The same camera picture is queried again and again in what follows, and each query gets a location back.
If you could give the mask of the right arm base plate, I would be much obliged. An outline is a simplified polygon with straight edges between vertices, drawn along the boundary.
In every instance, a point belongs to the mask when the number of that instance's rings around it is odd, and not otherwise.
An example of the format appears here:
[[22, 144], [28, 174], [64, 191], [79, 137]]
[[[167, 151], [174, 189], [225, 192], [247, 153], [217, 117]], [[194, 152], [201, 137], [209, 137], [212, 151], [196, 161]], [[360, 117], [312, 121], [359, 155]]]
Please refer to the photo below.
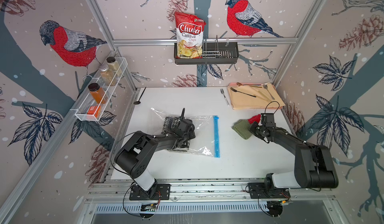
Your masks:
[[245, 191], [250, 194], [251, 199], [290, 199], [288, 189], [268, 188], [264, 183], [248, 183]]

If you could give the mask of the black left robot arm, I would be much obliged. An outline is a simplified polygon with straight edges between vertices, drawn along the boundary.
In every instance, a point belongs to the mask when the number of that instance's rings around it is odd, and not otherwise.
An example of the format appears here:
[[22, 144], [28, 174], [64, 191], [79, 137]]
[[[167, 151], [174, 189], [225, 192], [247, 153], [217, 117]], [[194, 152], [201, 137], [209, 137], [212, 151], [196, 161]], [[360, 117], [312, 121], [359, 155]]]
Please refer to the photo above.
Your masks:
[[135, 132], [114, 157], [115, 163], [136, 182], [130, 200], [168, 199], [166, 185], [158, 187], [147, 167], [155, 152], [183, 148], [195, 137], [193, 121], [185, 118], [172, 119], [158, 136]]

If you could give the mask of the red knitted cloth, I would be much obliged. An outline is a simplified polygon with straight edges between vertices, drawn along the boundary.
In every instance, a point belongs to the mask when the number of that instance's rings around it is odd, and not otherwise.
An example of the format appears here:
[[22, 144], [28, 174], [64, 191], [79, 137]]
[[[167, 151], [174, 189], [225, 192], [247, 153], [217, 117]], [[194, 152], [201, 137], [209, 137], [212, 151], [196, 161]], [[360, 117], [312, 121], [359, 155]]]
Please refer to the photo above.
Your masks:
[[248, 122], [250, 125], [252, 125], [253, 123], [259, 123], [261, 121], [261, 114], [258, 114], [256, 116], [253, 116], [251, 117], [250, 119], [248, 119]]

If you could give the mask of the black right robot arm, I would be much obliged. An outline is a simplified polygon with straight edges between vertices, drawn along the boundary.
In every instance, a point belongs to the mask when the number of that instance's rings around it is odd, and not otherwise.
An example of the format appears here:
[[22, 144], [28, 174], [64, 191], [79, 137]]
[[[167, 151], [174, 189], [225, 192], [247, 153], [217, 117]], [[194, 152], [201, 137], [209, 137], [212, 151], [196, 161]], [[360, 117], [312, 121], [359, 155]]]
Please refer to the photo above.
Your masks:
[[277, 127], [273, 113], [262, 113], [260, 122], [253, 122], [250, 132], [267, 144], [275, 143], [295, 156], [292, 171], [267, 174], [261, 187], [249, 184], [251, 192], [266, 198], [288, 198], [288, 189], [320, 191], [339, 186], [330, 149], [303, 141], [287, 130]]

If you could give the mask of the clear vacuum bag blue zipper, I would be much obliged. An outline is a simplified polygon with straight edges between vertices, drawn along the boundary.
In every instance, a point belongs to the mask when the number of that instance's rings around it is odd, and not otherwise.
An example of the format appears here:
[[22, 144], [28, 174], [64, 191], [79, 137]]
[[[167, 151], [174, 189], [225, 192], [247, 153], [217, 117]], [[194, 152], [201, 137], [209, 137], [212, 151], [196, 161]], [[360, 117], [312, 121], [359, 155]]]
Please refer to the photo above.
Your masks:
[[[166, 117], [182, 117], [193, 121], [193, 124], [195, 125], [196, 137], [190, 140], [190, 146], [188, 149], [171, 149], [176, 143], [177, 138], [172, 134], [162, 134]], [[188, 153], [219, 158], [220, 138], [218, 121], [218, 116], [187, 116], [185, 109], [183, 109], [179, 115], [176, 115], [151, 108], [149, 132], [156, 138], [164, 137], [174, 139], [175, 141], [171, 144], [171, 146], [165, 148], [165, 150], [169, 152]]]

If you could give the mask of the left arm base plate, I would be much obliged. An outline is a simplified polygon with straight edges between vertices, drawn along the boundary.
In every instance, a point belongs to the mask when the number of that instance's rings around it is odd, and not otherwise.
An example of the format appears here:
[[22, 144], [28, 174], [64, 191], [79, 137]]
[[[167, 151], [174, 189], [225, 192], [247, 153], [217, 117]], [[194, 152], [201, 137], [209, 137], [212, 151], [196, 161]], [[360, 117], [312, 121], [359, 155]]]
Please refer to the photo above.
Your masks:
[[131, 187], [130, 201], [146, 201], [146, 200], [169, 200], [170, 184], [154, 184], [148, 191], [142, 189], [138, 184]]

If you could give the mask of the green knitted cloth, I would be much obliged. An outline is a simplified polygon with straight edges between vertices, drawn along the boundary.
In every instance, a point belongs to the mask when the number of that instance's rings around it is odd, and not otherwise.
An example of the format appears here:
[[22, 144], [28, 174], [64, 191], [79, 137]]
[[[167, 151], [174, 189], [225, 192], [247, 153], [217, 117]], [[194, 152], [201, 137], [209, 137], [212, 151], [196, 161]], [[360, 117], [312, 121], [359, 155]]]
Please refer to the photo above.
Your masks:
[[249, 139], [253, 134], [250, 131], [251, 124], [246, 119], [235, 122], [232, 129], [244, 140]]

